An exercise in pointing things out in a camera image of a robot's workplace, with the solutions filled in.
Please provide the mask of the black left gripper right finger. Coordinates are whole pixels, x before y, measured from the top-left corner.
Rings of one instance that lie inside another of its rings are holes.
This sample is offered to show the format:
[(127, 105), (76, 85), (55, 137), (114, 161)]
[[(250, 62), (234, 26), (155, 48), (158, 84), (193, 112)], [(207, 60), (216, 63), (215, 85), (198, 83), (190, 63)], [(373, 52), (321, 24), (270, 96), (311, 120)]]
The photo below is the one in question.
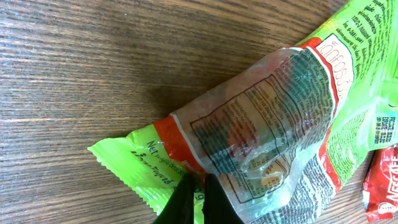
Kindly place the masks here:
[(243, 224), (234, 211), (216, 175), (205, 178), (204, 224)]

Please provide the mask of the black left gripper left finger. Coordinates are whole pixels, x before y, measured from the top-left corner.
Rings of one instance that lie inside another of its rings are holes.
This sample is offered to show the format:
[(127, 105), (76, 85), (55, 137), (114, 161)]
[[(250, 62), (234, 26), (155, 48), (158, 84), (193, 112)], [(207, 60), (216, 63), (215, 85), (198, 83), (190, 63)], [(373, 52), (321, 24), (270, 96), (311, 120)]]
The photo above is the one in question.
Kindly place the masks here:
[(193, 224), (195, 179), (185, 174), (153, 224)]

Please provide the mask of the green gummy candy bag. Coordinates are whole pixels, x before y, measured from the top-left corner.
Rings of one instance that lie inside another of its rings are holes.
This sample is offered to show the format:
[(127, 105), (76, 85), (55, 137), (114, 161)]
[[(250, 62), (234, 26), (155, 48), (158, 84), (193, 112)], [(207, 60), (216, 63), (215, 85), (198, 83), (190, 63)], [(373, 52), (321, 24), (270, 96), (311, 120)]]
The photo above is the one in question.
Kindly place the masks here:
[(204, 223), (216, 175), (243, 223), (313, 223), (369, 151), (397, 143), (397, 1), (350, 1), (162, 120), (90, 147), (160, 215), (185, 174)]

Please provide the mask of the red Nescafe stick sachet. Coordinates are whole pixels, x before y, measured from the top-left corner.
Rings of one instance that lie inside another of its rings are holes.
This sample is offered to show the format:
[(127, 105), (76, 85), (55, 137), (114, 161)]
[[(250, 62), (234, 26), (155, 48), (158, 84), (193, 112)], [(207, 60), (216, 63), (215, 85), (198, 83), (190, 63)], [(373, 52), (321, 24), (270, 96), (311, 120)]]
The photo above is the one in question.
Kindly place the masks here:
[(397, 212), (396, 144), (373, 154), (362, 193), (368, 222), (393, 218)]

